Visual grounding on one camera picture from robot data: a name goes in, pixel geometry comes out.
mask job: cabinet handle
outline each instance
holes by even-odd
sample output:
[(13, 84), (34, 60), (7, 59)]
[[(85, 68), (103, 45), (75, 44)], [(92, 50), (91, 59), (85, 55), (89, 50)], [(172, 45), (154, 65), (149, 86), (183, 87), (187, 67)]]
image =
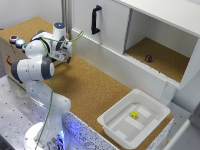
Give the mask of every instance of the cabinet handle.
[(97, 21), (97, 14), (96, 12), (102, 10), (101, 6), (96, 6), (96, 8), (93, 9), (92, 11), (92, 34), (96, 34), (100, 32), (100, 30), (96, 27), (96, 21)]

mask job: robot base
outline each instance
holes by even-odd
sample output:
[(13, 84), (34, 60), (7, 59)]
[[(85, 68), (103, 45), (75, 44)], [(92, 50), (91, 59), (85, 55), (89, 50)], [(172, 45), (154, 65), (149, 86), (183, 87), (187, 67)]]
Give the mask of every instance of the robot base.
[[(42, 126), (43, 126), (43, 122), (39, 122), (39, 123), (33, 125), (26, 132), (25, 137), (24, 137), (24, 149), (25, 150), (35, 150), (37, 141), (35, 141), (34, 138), (36, 137), (37, 133), (40, 131)], [(68, 145), (69, 145), (69, 142), (70, 142), (70, 138), (65, 137), (64, 142), (65, 142), (65, 145), (66, 145), (66, 148), (67, 148)], [(52, 141), (50, 141), (45, 146), (38, 144), (36, 150), (58, 150), (58, 149), (56, 148), (55, 144)]]

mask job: yellow toy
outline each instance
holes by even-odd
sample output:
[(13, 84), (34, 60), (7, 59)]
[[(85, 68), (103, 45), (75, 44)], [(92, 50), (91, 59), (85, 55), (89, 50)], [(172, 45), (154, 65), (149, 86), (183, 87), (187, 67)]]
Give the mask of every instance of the yellow toy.
[(135, 119), (135, 118), (137, 118), (137, 116), (138, 116), (137, 111), (132, 111), (132, 112), (131, 112), (131, 117), (132, 117), (132, 118)]

